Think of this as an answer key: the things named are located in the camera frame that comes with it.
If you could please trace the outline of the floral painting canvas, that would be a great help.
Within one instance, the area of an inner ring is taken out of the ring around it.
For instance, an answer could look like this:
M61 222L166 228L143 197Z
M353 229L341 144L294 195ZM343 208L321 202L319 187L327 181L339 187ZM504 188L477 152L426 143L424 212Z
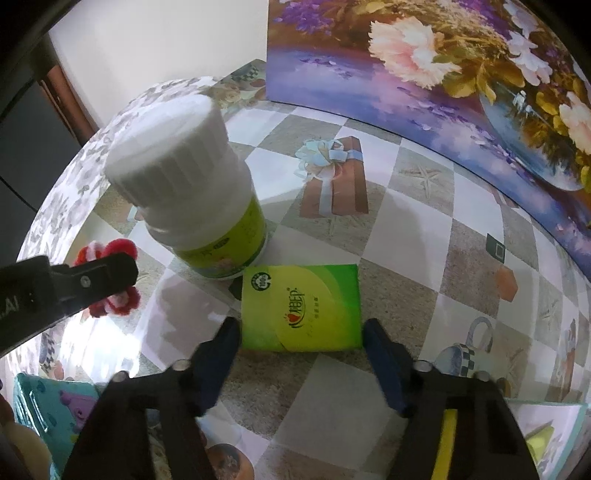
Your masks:
M523 207L590 269L586 1L273 1L266 92L400 134Z

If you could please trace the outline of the red pink yarn flower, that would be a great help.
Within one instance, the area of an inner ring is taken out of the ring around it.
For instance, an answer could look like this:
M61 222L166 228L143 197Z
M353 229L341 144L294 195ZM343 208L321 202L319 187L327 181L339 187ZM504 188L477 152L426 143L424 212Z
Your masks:
M112 240L106 245L92 241L78 252L74 261L76 267L87 263L99 267L94 287L98 290L97 301L88 307L92 317L127 316L138 308L140 294L135 287L137 257L135 244L124 238Z

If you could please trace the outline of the teal plastic toy case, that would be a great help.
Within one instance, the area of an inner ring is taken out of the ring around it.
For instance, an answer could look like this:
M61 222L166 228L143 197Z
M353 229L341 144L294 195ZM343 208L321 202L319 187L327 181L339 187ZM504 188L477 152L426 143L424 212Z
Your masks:
M19 373L14 380L17 423L34 430L47 445L50 478L60 479L80 431L98 400L89 383L58 381Z

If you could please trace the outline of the green tissue pack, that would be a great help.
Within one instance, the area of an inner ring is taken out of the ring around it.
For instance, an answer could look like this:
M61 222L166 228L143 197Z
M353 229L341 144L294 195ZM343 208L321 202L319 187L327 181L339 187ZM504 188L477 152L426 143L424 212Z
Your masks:
M242 348L339 352L362 347L358 266L253 266L242 276Z

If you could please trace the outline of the white capped plastic bottle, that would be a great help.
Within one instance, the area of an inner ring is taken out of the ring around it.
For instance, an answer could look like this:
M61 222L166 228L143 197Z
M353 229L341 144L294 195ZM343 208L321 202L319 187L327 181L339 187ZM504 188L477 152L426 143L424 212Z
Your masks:
M150 236L204 278L235 277L263 252L266 219L252 174L211 97L141 113L111 143L104 175Z

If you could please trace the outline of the mint white storage tray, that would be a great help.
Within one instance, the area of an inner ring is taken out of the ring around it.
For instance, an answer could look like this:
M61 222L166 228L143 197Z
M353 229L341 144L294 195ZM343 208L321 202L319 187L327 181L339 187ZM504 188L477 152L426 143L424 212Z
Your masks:
M508 399L541 479L567 479L590 444L590 405Z

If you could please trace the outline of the yellow green sponge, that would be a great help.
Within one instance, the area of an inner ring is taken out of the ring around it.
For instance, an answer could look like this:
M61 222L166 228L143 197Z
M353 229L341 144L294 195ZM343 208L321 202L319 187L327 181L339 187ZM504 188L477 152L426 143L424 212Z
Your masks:
M458 423L458 410L446 409L443 415L441 437L431 480L447 480L454 453Z

